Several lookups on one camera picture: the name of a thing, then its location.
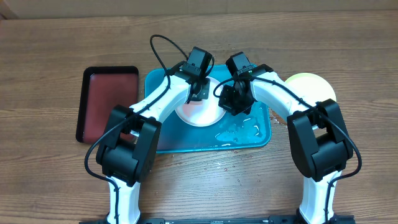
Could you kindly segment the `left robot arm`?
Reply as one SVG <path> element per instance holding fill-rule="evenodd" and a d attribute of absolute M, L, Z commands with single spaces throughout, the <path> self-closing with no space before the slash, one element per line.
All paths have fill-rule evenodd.
<path fill-rule="evenodd" d="M 140 184 L 154 164 L 162 123 L 195 95 L 208 97 L 206 50 L 194 47 L 186 61 L 164 73 L 162 83 L 142 101 L 111 111 L 103 135 L 96 141 L 101 179 L 109 184 L 111 208 L 105 223 L 137 223 Z"/>

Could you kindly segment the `yellow-green plate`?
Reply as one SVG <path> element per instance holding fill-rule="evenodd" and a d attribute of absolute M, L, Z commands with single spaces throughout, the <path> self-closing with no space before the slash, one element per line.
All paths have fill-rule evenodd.
<path fill-rule="evenodd" d="M 315 101 L 332 99 L 337 101 L 333 87 L 322 77 L 313 73 L 297 73 L 285 81 L 291 87 L 302 91 Z"/>

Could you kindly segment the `white plate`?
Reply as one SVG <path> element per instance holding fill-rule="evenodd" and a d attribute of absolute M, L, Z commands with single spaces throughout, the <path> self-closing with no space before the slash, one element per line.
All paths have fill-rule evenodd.
<path fill-rule="evenodd" d="M 189 104 L 179 106 L 175 112 L 178 117 L 189 125 L 206 127 L 217 123 L 226 113 L 218 106 L 219 99 L 213 91 L 220 82 L 210 77 L 210 89 L 208 98 L 201 101 L 191 101 Z"/>

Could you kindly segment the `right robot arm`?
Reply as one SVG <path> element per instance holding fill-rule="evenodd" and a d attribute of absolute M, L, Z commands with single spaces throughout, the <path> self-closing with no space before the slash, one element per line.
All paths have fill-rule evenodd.
<path fill-rule="evenodd" d="M 354 153 L 337 102 L 315 101 L 282 81 L 266 64 L 251 64 L 243 52 L 230 56 L 226 67 L 233 85 L 220 83 L 219 106 L 233 116 L 249 114 L 254 102 L 271 107 L 287 123 L 290 151 L 303 175 L 303 197 L 289 223 L 354 223 L 352 216 L 336 215 L 336 182 Z"/>

